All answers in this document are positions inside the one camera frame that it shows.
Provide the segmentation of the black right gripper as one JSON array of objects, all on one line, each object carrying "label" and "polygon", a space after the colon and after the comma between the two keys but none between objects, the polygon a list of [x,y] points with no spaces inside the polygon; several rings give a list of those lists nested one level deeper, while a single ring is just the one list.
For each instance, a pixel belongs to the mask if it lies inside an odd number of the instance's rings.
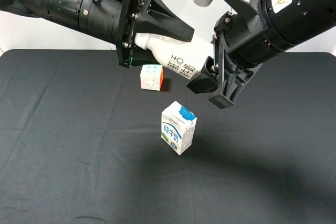
[{"label": "black right gripper", "polygon": [[214,59],[187,87],[209,93],[220,109],[235,104],[238,95],[261,68],[261,63],[285,52],[286,41],[271,22],[267,0],[224,0],[236,13],[226,12],[214,27]]}]

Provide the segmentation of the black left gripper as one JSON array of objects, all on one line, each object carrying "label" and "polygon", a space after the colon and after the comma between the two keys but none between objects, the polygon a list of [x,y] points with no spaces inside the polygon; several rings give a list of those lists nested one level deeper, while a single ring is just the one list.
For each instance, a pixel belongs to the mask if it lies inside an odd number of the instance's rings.
[{"label": "black left gripper", "polygon": [[119,65],[123,67],[159,65],[152,51],[132,49],[135,20],[137,33],[157,34],[183,42],[190,42],[193,38],[194,28],[177,17],[162,0],[116,1],[121,3],[121,11],[114,44]]}]

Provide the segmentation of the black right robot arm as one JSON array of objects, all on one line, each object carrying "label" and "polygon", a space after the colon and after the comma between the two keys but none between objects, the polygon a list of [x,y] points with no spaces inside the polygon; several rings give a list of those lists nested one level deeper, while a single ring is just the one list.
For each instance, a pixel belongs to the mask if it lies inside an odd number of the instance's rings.
[{"label": "black right robot arm", "polygon": [[187,85],[221,109],[234,105],[265,61],[335,26],[335,0],[224,1],[232,10],[214,26],[214,55]]}]

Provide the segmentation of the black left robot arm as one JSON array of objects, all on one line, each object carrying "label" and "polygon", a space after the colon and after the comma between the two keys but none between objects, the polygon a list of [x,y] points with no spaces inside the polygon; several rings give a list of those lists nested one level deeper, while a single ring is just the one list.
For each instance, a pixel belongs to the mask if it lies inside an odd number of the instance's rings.
[{"label": "black left robot arm", "polygon": [[152,53],[134,43],[138,33],[190,42],[194,29],[162,0],[1,0],[1,10],[43,18],[116,46],[123,67],[155,64]]}]

